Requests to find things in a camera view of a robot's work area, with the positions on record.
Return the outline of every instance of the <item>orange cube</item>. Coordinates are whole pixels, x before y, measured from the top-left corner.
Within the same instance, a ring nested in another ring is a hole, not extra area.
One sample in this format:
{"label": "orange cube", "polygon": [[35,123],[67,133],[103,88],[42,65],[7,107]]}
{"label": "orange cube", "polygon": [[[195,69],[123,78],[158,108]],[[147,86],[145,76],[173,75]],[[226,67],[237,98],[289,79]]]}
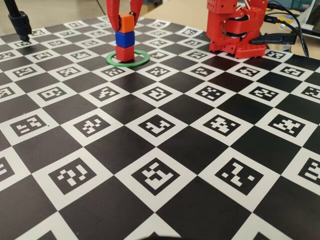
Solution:
{"label": "orange cube", "polygon": [[120,13],[120,33],[126,34],[135,30],[135,17],[131,14]]}

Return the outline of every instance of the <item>red cube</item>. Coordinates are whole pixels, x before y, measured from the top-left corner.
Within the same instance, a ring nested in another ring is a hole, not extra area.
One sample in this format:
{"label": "red cube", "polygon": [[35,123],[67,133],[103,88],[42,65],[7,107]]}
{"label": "red cube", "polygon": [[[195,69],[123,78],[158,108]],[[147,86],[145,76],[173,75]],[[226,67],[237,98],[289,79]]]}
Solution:
{"label": "red cube", "polygon": [[135,59],[135,48],[134,46],[130,47],[121,47],[115,46],[115,56],[121,62],[128,62]]}

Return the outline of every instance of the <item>wire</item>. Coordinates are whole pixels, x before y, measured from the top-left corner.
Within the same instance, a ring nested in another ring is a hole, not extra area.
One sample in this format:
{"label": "wire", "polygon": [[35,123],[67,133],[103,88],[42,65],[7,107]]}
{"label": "wire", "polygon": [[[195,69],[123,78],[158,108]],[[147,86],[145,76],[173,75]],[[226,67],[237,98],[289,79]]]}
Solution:
{"label": "wire", "polygon": [[100,5],[99,0],[96,0],[96,3],[99,5],[99,7],[100,7],[101,11],[103,12],[103,15],[106,15],[106,13],[105,13],[104,9],[103,9],[103,8],[102,8],[102,6]]}

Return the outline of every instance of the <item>black square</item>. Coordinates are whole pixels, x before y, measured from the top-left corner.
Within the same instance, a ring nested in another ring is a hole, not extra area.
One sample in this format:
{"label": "black square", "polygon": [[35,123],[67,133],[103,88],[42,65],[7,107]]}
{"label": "black square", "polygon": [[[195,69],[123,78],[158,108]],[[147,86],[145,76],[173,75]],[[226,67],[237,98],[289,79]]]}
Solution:
{"label": "black square", "polygon": [[215,100],[223,96],[225,92],[208,85],[203,89],[197,91],[195,94],[214,102]]}
{"label": "black square", "polygon": [[200,66],[200,67],[197,67],[197,68],[191,70],[190,72],[197,74],[201,77],[206,77],[206,76],[209,76],[210,74],[215,73],[216,71],[211,70],[209,68],[206,68],[204,66]]}
{"label": "black square", "polygon": [[129,93],[133,93],[135,91],[143,89],[146,86],[149,86],[150,84],[155,83],[155,81],[150,79],[149,77],[133,72],[131,74],[113,80],[112,83]]}
{"label": "black square", "polygon": [[9,165],[8,161],[6,160],[5,157],[0,157],[0,183],[14,175],[15,172]]}
{"label": "black square", "polygon": [[187,126],[159,147],[196,174],[228,148],[215,138]]}
{"label": "black square", "polygon": [[133,95],[122,97],[101,107],[103,111],[110,114],[122,124],[127,124],[154,108],[151,104]]}
{"label": "black square", "polygon": [[218,76],[210,79],[209,82],[234,91],[236,93],[240,92],[242,89],[246,88],[252,83],[252,81],[249,79],[228,72],[219,74]]}
{"label": "black square", "polygon": [[320,67],[320,61],[318,59],[300,55],[292,55],[287,61],[285,61],[285,63],[299,66],[300,68],[305,68],[312,71],[315,71]]}
{"label": "black square", "polygon": [[231,147],[278,174],[282,174],[301,149],[257,126],[248,130]]}
{"label": "black square", "polygon": [[155,86],[154,88],[152,88],[148,91],[145,91],[143,93],[143,95],[158,102],[158,101],[165,99],[166,97],[172,95],[172,92],[169,92],[161,87]]}
{"label": "black square", "polygon": [[178,96],[159,108],[186,124],[193,123],[213,109],[212,106],[187,95]]}
{"label": "black square", "polygon": [[317,125],[320,123],[320,104],[317,102],[289,94],[276,108]]}
{"label": "black square", "polygon": [[44,126],[46,126],[46,123],[38,115],[33,115],[10,124],[10,127],[19,137],[32,133],[35,130],[43,128]]}
{"label": "black square", "polygon": [[172,129],[175,124],[159,115],[154,115],[148,120],[140,123],[138,126],[147,131],[149,134],[158,137]]}
{"label": "black square", "polygon": [[263,88],[261,86],[257,86],[255,89],[253,89],[249,94],[256,96],[258,98],[261,98],[266,101],[273,100],[279,93],[275,91],[268,90],[266,88]]}
{"label": "black square", "polygon": [[203,240],[230,240],[251,214],[199,177],[156,213],[181,237]]}
{"label": "black square", "polygon": [[77,93],[81,93],[85,90],[106,83],[106,80],[92,72],[88,72],[66,80],[63,83]]}
{"label": "black square", "polygon": [[1,238],[16,239],[55,212],[48,197],[29,175],[1,191]]}
{"label": "black square", "polygon": [[100,116],[95,114],[85,120],[82,120],[81,122],[74,124],[73,126],[86,137],[90,137],[91,135],[106,129],[111,125]]}
{"label": "black square", "polygon": [[85,148],[109,171],[116,174],[154,146],[123,126]]}
{"label": "black square", "polygon": [[33,173],[80,149],[81,145],[58,126],[20,142],[13,148]]}
{"label": "black square", "polygon": [[131,176],[156,196],[176,180],[180,174],[155,158],[131,174]]}
{"label": "black square", "polygon": [[244,195],[248,195],[263,177],[260,172],[235,158],[228,161],[215,176]]}
{"label": "black square", "polygon": [[238,68],[237,70],[235,70],[237,73],[243,74],[243,75],[247,75],[249,77],[254,77],[255,75],[257,75],[258,73],[260,73],[259,70],[247,67],[247,66],[242,66],[240,68]]}
{"label": "black square", "polygon": [[224,136],[229,136],[240,124],[218,114],[203,124],[203,126]]}
{"label": "black square", "polygon": [[292,239],[318,240],[319,201],[317,194],[280,176],[254,213]]}
{"label": "black square", "polygon": [[205,60],[203,62],[203,64],[207,64],[207,65],[215,67],[217,69],[221,69],[221,70],[226,71],[226,70],[234,67],[235,65],[238,65],[239,62],[233,61],[231,59],[227,59],[227,58],[221,57],[221,56],[214,56],[208,60]]}
{"label": "black square", "polygon": [[48,175],[59,190],[66,195],[97,174],[81,158],[77,158]]}
{"label": "black square", "polygon": [[218,108],[251,124],[256,124],[272,109],[272,107],[268,105],[239,94],[232,96]]}
{"label": "black square", "polygon": [[320,162],[310,157],[298,175],[320,186],[319,169]]}
{"label": "black square", "polygon": [[0,123],[38,108],[39,106],[26,94],[0,102]]}
{"label": "black square", "polygon": [[296,87],[301,84],[301,81],[299,80],[274,72],[268,72],[266,75],[258,79],[257,82],[274,87],[276,89],[280,89],[288,93],[291,93]]}
{"label": "black square", "polygon": [[281,62],[274,61],[271,59],[267,59],[264,57],[252,57],[248,59],[247,61],[244,62],[245,64],[250,64],[252,66],[261,68],[261,69],[266,69],[271,71],[275,67],[279,66]]}
{"label": "black square", "polygon": [[187,69],[196,64],[196,62],[186,59],[181,56],[174,56],[168,60],[161,62],[164,65],[167,65],[171,68],[177,69],[179,71]]}
{"label": "black square", "polygon": [[79,240],[123,240],[153,214],[115,177],[59,212]]}
{"label": "black square", "polygon": [[177,72],[170,77],[167,77],[161,81],[162,84],[165,84],[173,89],[176,89],[182,93],[186,93],[204,81],[200,80],[197,77],[191,76],[184,72]]}
{"label": "black square", "polygon": [[296,137],[306,125],[296,120],[293,120],[287,116],[278,114],[268,124],[268,126],[277,129],[283,133],[286,133],[290,136]]}
{"label": "black square", "polygon": [[74,95],[43,109],[59,124],[86,114],[97,107],[80,95]]}

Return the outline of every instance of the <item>checkerboard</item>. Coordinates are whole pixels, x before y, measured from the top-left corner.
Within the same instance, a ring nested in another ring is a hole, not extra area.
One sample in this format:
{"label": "checkerboard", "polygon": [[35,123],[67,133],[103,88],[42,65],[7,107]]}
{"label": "checkerboard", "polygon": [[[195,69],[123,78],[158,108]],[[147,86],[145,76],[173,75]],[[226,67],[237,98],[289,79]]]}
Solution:
{"label": "checkerboard", "polygon": [[105,16],[0,38],[0,239],[320,239],[320,61],[135,35],[134,68]]}

